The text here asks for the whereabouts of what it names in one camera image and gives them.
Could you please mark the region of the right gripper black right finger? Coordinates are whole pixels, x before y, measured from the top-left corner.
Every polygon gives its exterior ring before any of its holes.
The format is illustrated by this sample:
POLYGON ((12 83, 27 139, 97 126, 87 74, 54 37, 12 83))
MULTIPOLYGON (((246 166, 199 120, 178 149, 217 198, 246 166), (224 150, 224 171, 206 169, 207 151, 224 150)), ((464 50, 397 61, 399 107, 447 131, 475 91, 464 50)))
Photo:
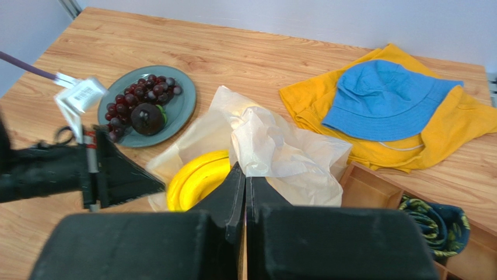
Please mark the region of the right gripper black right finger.
POLYGON ((438 279, 417 225, 393 209, 294 206, 246 181, 249 279, 438 279))

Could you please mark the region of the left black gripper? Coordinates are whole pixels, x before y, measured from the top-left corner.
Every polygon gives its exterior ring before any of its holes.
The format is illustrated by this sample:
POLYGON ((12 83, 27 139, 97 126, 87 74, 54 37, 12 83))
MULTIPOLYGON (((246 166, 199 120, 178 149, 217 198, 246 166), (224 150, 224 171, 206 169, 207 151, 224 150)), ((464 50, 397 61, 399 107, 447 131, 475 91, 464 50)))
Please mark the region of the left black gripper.
POLYGON ((76 145, 40 141, 19 150, 1 128, 2 203, 80 191, 84 208, 97 200, 109 208, 164 190, 162 180, 120 152, 107 128, 86 131, 76 145))

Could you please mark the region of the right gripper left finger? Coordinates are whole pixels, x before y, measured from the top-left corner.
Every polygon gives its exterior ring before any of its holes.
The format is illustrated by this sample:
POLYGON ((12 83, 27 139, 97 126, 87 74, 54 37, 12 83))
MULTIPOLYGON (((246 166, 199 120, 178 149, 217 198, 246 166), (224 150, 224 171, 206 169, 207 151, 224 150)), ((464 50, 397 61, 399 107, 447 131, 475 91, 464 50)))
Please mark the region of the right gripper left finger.
POLYGON ((65 217, 31 279, 238 279, 243 266, 246 178, 224 182, 185 212, 65 217))

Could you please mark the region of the translucent plastic bag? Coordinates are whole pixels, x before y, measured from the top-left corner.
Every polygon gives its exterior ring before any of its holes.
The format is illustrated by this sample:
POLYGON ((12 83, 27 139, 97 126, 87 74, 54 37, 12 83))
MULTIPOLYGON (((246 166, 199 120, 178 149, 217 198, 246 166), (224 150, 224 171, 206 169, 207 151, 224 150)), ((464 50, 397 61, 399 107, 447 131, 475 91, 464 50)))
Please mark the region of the translucent plastic bag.
POLYGON ((208 111, 146 164, 169 184, 188 162, 227 150, 247 177, 268 180, 293 205, 340 207, 350 143, 296 127, 246 96, 218 87, 208 111))

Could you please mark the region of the dark purple grapes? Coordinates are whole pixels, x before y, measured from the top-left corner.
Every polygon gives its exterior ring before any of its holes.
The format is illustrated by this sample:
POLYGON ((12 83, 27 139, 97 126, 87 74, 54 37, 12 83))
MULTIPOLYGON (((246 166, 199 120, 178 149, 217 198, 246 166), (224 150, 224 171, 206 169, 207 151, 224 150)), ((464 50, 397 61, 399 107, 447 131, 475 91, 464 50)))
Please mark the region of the dark purple grapes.
POLYGON ((104 115, 108 121, 110 139, 118 142, 125 129, 131 126, 130 115, 136 106, 150 103, 164 106, 172 97, 183 92, 181 86, 171 77, 149 75, 132 83, 116 95, 115 101, 107 104, 104 115))

